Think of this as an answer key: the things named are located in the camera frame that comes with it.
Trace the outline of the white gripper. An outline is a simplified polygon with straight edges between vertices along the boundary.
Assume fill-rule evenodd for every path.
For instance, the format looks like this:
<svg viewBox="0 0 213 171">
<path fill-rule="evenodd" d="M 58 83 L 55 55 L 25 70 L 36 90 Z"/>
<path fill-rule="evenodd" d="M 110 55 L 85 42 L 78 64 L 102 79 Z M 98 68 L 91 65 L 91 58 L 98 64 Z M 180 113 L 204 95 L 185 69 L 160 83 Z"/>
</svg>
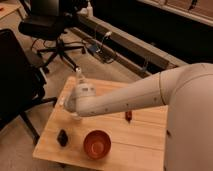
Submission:
<svg viewBox="0 0 213 171">
<path fill-rule="evenodd" d="M 75 71 L 76 71 L 76 78 L 78 79 L 75 85 L 75 96 L 77 98 L 95 96 L 96 95 L 95 87 L 93 84 L 89 83 L 86 79 L 82 78 L 81 68 L 77 67 Z"/>
</svg>

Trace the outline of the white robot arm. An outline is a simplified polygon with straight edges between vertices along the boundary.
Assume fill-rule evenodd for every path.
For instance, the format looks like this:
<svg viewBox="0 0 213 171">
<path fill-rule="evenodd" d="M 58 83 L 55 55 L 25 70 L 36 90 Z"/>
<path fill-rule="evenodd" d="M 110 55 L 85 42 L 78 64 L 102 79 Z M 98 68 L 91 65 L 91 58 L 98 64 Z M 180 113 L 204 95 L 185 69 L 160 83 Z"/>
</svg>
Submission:
<svg viewBox="0 0 213 171">
<path fill-rule="evenodd" d="M 195 63 L 98 96 L 76 72 L 64 108 L 78 117 L 166 105 L 165 171 L 213 171 L 213 64 Z"/>
</svg>

